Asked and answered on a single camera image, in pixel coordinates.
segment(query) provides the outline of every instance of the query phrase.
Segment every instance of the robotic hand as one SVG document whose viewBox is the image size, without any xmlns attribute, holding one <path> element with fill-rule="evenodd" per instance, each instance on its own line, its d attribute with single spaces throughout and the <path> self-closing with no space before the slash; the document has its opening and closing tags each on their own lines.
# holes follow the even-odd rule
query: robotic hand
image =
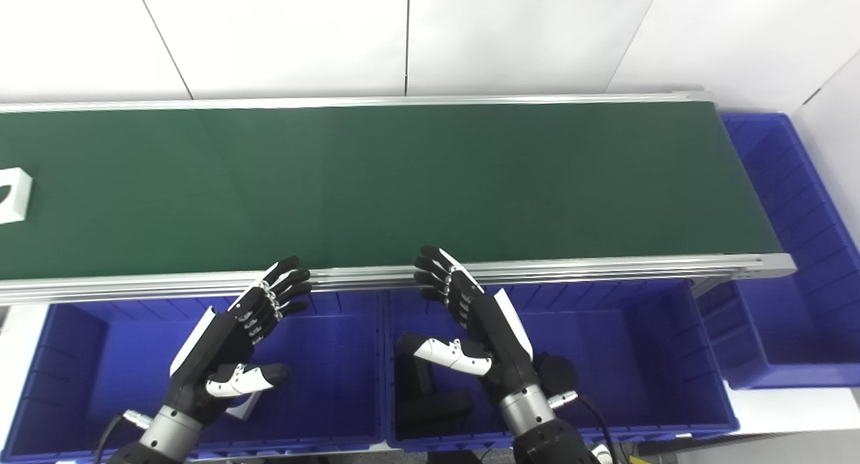
<svg viewBox="0 0 860 464">
<path fill-rule="evenodd" d="M 292 299 L 310 293 L 309 277 L 307 269 L 298 269 L 298 258 L 287 258 L 267 269 L 226 312 L 206 309 L 170 365 L 159 415 L 138 442 L 119 449 L 108 464 L 184 462 L 203 428 L 227 410 L 233 397 L 287 382 L 283 363 L 256 366 L 248 360 L 283 317 L 308 308 Z"/>
<path fill-rule="evenodd" d="M 572 382 L 567 391 L 547 400 L 542 387 L 553 387 L 547 380 L 558 372 L 535 369 L 531 343 L 504 289 L 486 295 L 463 265 L 436 247 L 421 247 L 415 266 L 420 269 L 415 281 L 427 286 L 421 295 L 445 305 L 470 340 L 448 342 L 407 332 L 397 340 L 397 350 L 478 375 L 513 434 L 518 464 L 596 464 L 578 431 L 553 412 L 576 398 Z"/>
</svg>

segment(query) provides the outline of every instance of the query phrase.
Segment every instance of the white wall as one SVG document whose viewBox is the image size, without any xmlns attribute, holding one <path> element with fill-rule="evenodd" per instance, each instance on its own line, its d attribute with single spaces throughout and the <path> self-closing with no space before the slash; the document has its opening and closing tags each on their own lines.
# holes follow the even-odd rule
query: white wall
<svg viewBox="0 0 860 464">
<path fill-rule="evenodd" d="M 679 464 L 855 464 L 860 430 L 790 434 L 678 454 Z"/>
<path fill-rule="evenodd" d="M 851 237 L 860 242 L 860 53 L 791 118 Z"/>
<path fill-rule="evenodd" d="M 792 112 L 860 49 L 856 4 L 0 0 L 0 103 L 400 95 L 408 71 L 415 95 L 704 88 Z"/>
<path fill-rule="evenodd" d="M 704 87 L 792 111 L 860 49 L 857 0 L 654 0 L 609 90 Z"/>
</svg>

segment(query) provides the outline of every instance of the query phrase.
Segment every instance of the blue plastic bin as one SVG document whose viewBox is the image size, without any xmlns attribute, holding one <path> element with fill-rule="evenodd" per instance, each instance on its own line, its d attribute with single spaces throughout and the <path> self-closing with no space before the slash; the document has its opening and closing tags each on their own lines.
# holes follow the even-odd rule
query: blue plastic bin
<svg viewBox="0 0 860 464">
<path fill-rule="evenodd" d="M 726 283 L 699 299 L 733 388 L 860 385 L 860 256 L 782 114 L 722 116 L 786 252 L 791 277 Z"/>
<path fill-rule="evenodd" d="M 224 310 L 231 301 L 50 308 L 2 461 L 92 460 L 116 412 L 159 409 L 170 363 L 188 333 L 207 306 Z M 377 293 L 314 295 L 308 311 L 282 321 L 255 351 L 255 362 L 288 364 L 292 381 L 265 391 L 248 421 L 219 418 L 193 457 L 352 451 L 382 442 L 380 311 Z M 139 436 L 124 430 L 111 447 Z"/>
<path fill-rule="evenodd" d="M 509 292 L 535 354 L 546 351 L 574 363 L 580 390 L 597 403 L 616 439 L 704 438 L 738 428 L 686 281 L 522 285 Z M 465 338 L 465 332 L 441 304 L 424 301 L 415 290 L 391 291 L 389 298 L 390 445 L 406 451 L 510 446 L 498 406 L 478 379 L 438 367 L 439 390 L 470 388 L 471 415 L 443 436 L 397 436 L 396 339 L 405 330 L 451 339 Z M 603 439 L 581 404 L 568 404 L 558 414 L 579 427 L 587 442 Z"/>
</svg>

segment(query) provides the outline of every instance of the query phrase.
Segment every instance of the black cable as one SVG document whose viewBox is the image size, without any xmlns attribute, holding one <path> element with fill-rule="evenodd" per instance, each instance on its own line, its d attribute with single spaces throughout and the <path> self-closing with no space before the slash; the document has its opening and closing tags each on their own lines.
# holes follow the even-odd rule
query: black cable
<svg viewBox="0 0 860 464">
<path fill-rule="evenodd" d="M 105 427 L 104 432 L 101 433 L 101 437 L 99 437 L 99 445 L 95 447 L 95 460 L 93 461 L 93 464 L 101 464 L 101 455 L 104 454 L 105 445 L 108 444 L 108 439 L 110 439 L 111 434 L 116 430 L 116 425 L 124 420 L 122 414 L 123 412 L 114 415 L 114 418 L 110 419 L 110 423 Z"/>
<path fill-rule="evenodd" d="M 604 421 L 603 415 L 597 409 L 597 406 L 581 393 L 576 397 L 576 399 L 582 402 L 583 405 L 586 406 L 586 409 L 589 409 L 589 412 L 594 416 L 594 420 L 596 420 L 600 426 L 600 430 L 603 431 L 603 438 L 606 440 L 606 447 L 609 448 L 609 455 L 612 457 L 612 464 L 619 464 L 618 457 L 615 455 L 615 446 L 612 445 L 612 436 L 609 434 L 609 427 L 606 426 L 606 421 Z"/>
<path fill-rule="evenodd" d="M 618 443 L 618 448 L 621 449 L 621 455 L 624 456 L 624 462 L 627 462 L 627 464 L 630 464 L 630 455 L 627 454 L 627 452 L 624 450 L 623 443 Z"/>
</svg>

